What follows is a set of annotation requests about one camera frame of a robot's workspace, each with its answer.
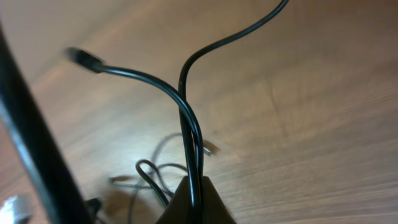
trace wood grain surface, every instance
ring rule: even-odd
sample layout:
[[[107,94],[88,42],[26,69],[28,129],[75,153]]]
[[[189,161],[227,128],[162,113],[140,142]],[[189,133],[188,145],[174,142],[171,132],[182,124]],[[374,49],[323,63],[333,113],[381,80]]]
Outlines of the wood grain surface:
[[[78,47],[177,87],[190,54],[276,4],[136,1]],[[205,139],[221,149],[205,158],[205,175],[237,223],[398,223],[397,21],[394,0],[292,0],[255,33],[194,64],[188,101]],[[67,60],[34,80],[84,198],[103,198],[101,215],[125,223],[130,190],[108,178],[136,175],[135,162],[179,132],[177,106],[151,86]],[[0,141],[0,199],[31,194],[32,223],[46,223],[4,127]],[[160,162],[184,162],[180,138]],[[165,170],[172,187],[182,175]],[[154,223],[162,211],[142,191],[134,223]]]

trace black cable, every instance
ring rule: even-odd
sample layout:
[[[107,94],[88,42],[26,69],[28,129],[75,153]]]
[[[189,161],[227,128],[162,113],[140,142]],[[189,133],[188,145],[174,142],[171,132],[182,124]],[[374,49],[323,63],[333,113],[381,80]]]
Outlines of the black cable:
[[[162,139],[161,142],[156,146],[156,149],[150,159],[150,161],[156,161],[157,156],[159,155],[158,151],[160,151],[164,145],[171,139],[176,138],[176,137],[182,137],[182,133],[173,133],[169,136],[167,136],[166,138]],[[211,156],[213,153],[213,151],[216,151],[215,149],[209,148],[206,146],[206,144],[209,144],[209,141],[206,141],[205,139],[203,140],[203,153],[205,153],[207,156]]]
[[[146,174],[142,169],[141,169],[141,164],[147,164],[152,168],[153,170],[156,171],[156,173],[159,174],[159,171],[157,170],[156,166],[153,165],[150,161],[146,159],[142,159],[136,163],[136,170],[138,174],[154,189],[154,192],[162,202],[163,206],[166,208],[169,205],[169,200],[167,199],[166,195],[163,193],[162,189],[155,183],[154,180],[152,180],[148,174]]]
[[[160,143],[156,146],[155,151],[152,153],[151,157],[150,157],[150,161],[155,164],[156,160],[161,152],[161,150],[164,148],[164,146],[166,145],[166,143],[173,139],[176,138],[178,136],[180,136],[180,133],[174,133],[171,134],[169,136],[166,136],[165,138],[163,138]],[[142,186],[144,184],[144,179],[141,179],[141,181],[138,183],[139,186]],[[130,198],[130,202],[129,202],[129,206],[128,206],[128,212],[127,212],[127,224],[131,224],[132,223],[132,209],[134,207],[134,203],[137,199],[138,196],[138,192],[139,192],[139,188],[134,189],[133,193],[131,194],[131,198]]]
[[[167,164],[162,164],[162,165],[156,166],[158,172],[156,172],[155,170],[151,170],[148,173],[149,178],[152,178],[153,174],[155,174],[155,173],[157,174],[157,176],[159,178],[159,181],[160,181],[160,184],[163,187],[163,189],[162,189],[163,193],[167,194],[171,198],[171,197],[174,196],[174,193],[166,185],[166,183],[164,182],[164,179],[162,177],[162,174],[160,173],[160,170],[163,169],[163,168],[166,168],[166,167],[178,168],[178,169],[180,169],[182,171],[185,171],[185,172],[188,172],[188,169],[185,166],[181,165],[181,164],[167,163]],[[115,182],[115,181],[111,181],[111,183],[113,185],[115,185],[115,186],[118,186],[118,187],[130,187],[130,188],[133,188],[133,189],[153,190],[153,188],[151,186],[142,186],[142,185],[139,185],[139,184],[124,184],[124,183],[118,183],[118,182]]]
[[[181,113],[186,117],[186,122],[189,125],[190,128],[190,133],[192,134],[193,137],[193,142],[197,146],[197,152],[200,152],[203,156],[203,138],[201,135],[201,130],[200,126],[198,123],[198,120],[190,107],[190,105],[181,98],[179,93],[177,92],[176,89],[174,89],[172,86],[170,86],[168,83],[165,81],[154,77],[152,75],[149,75],[144,72],[136,71],[136,70],[131,70],[131,69],[126,69],[126,68],[119,68],[119,67],[111,67],[107,65],[103,65],[102,62],[94,56],[89,55],[90,60],[95,60],[95,63],[90,62],[89,66],[85,65],[86,67],[89,67],[90,70],[95,71],[95,72],[105,72],[113,75],[120,75],[123,77],[128,77],[128,78],[133,78],[136,80],[140,80],[143,82],[146,82],[148,84],[151,84],[162,91],[164,91],[166,94],[168,94],[179,106]],[[185,148],[185,158],[187,161],[187,169],[188,169],[188,183],[190,186],[190,203],[195,211],[196,215],[199,217],[201,216],[201,178],[199,178],[199,171],[197,170],[196,167],[196,162],[195,162],[195,155],[193,153],[193,149],[190,152],[189,148]]]
[[[201,211],[202,211],[202,185],[201,178],[203,176],[203,139],[201,135],[200,126],[196,119],[194,112],[192,111],[190,105],[187,103],[186,98],[186,88],[187,88],[187,77],[188,72],[193,63],[195,63],[200,57],[211,52],[214,49],[217,49],[221,46],[224,46],[234,40],[244,37],[245,35],[250,34],[256,29],[260,28],[266,22],[270,21],[273,17],[275,17],[288,3],[289,0],[282,0],[279,5],[271,11],[268,15],[263,17],[261,20],[257,21],[255,24],[250,27],[235,33],[229,37],[221,39],[213,44],[210,44],[199,51],[195,52],[188,60],[184,63],[181,72],[180,78],[178,82],[178,91],[175,90],[168,83],[163,80],[153,77],[152,75],[146,74],[144,72],[139,72],[135,70],[130,70],[126,68],[118,68],[118,67],[110,67],[103,65],[102,61],[94,56],[84,52],[82,50],[79,51],[77,56],[75,56],[74,61],[79,63],[80,65],[86,67],[92,72],[106,72],[114,75],[121,75],[124,77],[134,78],[148,84],[154,85],[157,88],[164,91],[168,94],[179,106],[180,108],[180,122],[181,122],[181,130],[183,136],[183,143],[185,148],[185,158],[187,161],[187,170],[188,170],[188,183],[190,186],[190,203],[193,208],[193,214],[198,221],[201,223]],[[160,187],[152,180],[152,178],[146,174],[140,167],[142,163],[146,163],[151,166],[159,176],[160,183],[165,187],[165,183],[162,180],[157,167],[147,160],[139,161],[136,164],[136,169],[138,173],[142,176],[142,178],[149,183],[149,185],[155,190],[156,194],[159,196],[162,203],[167,206],[168,199],[166,198],[164,192]],[[140,187],[135,189],[133,196],[131,198],[130,207],[132,207],[135,198],[137,197],[137,193]]]
[[[274,18],[278,13],[285,7],[289,0],[281,0],[279,5],[272,10],[268,15],[257,21],[255,24],[249,26],[248,28],[239,31],[229,37],[225,37],[224,39],[221,39],[217,42],[214,42],[210,45],[207,45],[206,47],[198,50],[195,52],[191,57],[187,59],[187,61],[184,63],[181,73],[180,73],[180,79],[178,81],[178,92],[180,93],[180,96],[186,100],[187,99],[187,77],[188,77],[188,72],[193,63],[195,63],[200,57],[204,56],[208,52],[211,52],[212,50],[215,50],[219,47],[222,47],[228,43],[231,43],[232,41],[238,40],[245,35],[250,34],[251,32],[255,31],[256,29],[260,28],[262,25],[270,21],[272,18]],[[181,131],[182,131],[182,136],[183,136],[183,141],[184,141],[184,146],[187,149],[186,153],[190,153],[193,150],[193,139],[192,136],[194,135],[193,133],[190,132],[190,129],[187,124],[186,118],[184,118],[183,113],[180,112],[180,122],[181,122]],[[197,164],[197,169],[199,171],[198,175],[201,178],[203,175],[203,153],[198,150],[200,149],[200,146],[195,145],[195,157],[196,157],[196,164]]]

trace black pole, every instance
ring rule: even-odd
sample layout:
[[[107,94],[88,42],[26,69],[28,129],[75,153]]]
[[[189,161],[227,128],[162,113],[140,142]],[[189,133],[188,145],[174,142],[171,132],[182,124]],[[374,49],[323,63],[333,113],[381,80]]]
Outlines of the black pole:
[[[54,224],[92,223],[0,28],[0,114]]]

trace power cord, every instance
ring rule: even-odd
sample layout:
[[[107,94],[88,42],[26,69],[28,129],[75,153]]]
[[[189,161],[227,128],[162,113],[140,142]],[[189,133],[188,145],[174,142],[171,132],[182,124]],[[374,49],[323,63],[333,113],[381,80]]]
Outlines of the power cord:
[[[140,72],[137,70],[126,69],[126,68],[107,66],[103,63],[102,60],[96,58],[95,56],[83,50],[74,49],[72,52],[73,60],[76,63],[80,64],[81,66],[91,70],[92,72],[95,73],[104,72],[104,73],[120,75],[123,77],[133,78],[136,80],[140,80],[142,82],[146,82],[150,85],[153,85],[161,89],[163,92],[168,94],[169,97],[171,97],[174,100],[174,102],[176,102],[176,104],[178,104],[178,107],[180,108],[180,123],[181,123],[182,137],[185,148],[185,159],[187,162],[188,184],[191,192],[190,203],[192,206],[192,212],[193,212],[192,214],[194,215],[193,219],[198,220],[198,223],[201,223],[202,221],[203,190],[202,190],[201,179],[203,177],[203,138],[201,135],[201,130],[198,120],[192,108],[186,101],[188,72],[191,66],[200,57],[204,56],[208,52],[211,52],[212,50],[222,47],[228,43],[231,43],[232,41],[238,40],[250,34],[251,32],[255,31],[256,29],[260,28],[261,26],[263,26],[265,23],[274,18],[285,7],[288,1],[289,0],[281,0],[279,5],[274,10],[272,10],[268,15],[266,15],[265,17],[254,23],[253,25],[229,37],[214,42],[200,49],[199,51],[195,52],[193,55],[191,55],[188,58],[188,60],[184,63],[182,70],[180,72],[178,91],[174,89],[172,86],[170,86],[168,83],[164,82],[163,80],[154,77],[152,75],[149,75],[147,73]],[[160,183],[164,187],[165,184],[159,173],[159,168],[155,165],[154,161],[141,160],[136,164],[136,169],[143,178],[143,181],[140,182],[139,186],[141,186],[143,182],[146,181],[150,185],[150,187],[155,191],[158,198],[160,198],[162,204],[166,207],[169,204],[169,200],[165,196],[165,192],[166,194],[169,194],[170,191],[167,189],[162,190],[153,181],[151,176],[149,174],[146,174],[141,169],[140,167],[141,164],[147,164],[148,166],[150,166],[152,170],[154,170],[154,172],[158,175],[159,179],[161,180]],[[146,188],[137,187],[135,189],[130,207],[134,203],[135,198],[137,197],[137,193],[140,189],[146,189]],[[129,213],[128,224],[130,223],[131,223],[131,214]]]
[[[156,165],[153,164],[153,163],[151,163],[151,164],[152,164],[151,167],[155,167],[155,169],[157,170],[156,174],[157,174],[157,176],[158,176],[159,182],[161,183],[161,185],[162,185],[162,187],[163,187],[163,189],[162,189],[163,193],[167,194],[167,196],[169,196],[170,198],[172,198],[172,197],[174,196],[174,193],[173,193],[173,192],[169,189],[169,187],[165,184],[164,179],[163,179],[163,177],[162,177],[162,175],[161,175],[161,173],[160,173],[159,171],[160,171],[162,168],[165,168],[165,167],[174,167],[174,168],[181,169],[182,171],[188,172],[187,168],[186,168],[185,166],[181,165],[181,164],[174,164],[174,163],[162,164],[162,165],[159,165],[159,166],[156,166]],[[149,178],[152,178],[153,173],[155,173],[155,172],[154,172],[155,169],[152,170],[151,172],[149,172],[149,173],[147,174],[147,175],[149,176]],[[152,188],[151,186],[141,186],[141,185],[138,185],[138,184],[125,184],[125,183],[120,183],[120,182],[117,182],[117,180],[116,180],[115,178],[112,178],[112,179],[111,179],[111,183],[112,183],[113,185],[115,185],[115,186],[118,186],[118,187],[130,187],[130,188],[133,188],[133,189],[153,190],[153,188]]]

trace cable plug tip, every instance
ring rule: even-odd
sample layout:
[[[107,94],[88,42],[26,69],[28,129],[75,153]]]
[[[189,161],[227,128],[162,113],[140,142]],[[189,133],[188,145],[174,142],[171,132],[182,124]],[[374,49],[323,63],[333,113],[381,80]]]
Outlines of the cable plug tip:
[[[113,182],[129,181],[129,180],[132,180],[132,179],[133,179],[133,176],[130,176],[130,175],[119,175],[119,176],[116,176],[116,177],[110,177],[109,181],[111,183],[113,183]]]
[[[67,48],[67,55],[72,62],[75,62],[85,69],[94,73],[101,73],[97,65],[103,65],[103,61],[93,54],[76,47],[69,47]]]
[[[215,144],[207,141],[206,139],[203,140],[203,150],[207,156],[215,156],[221,150]]]

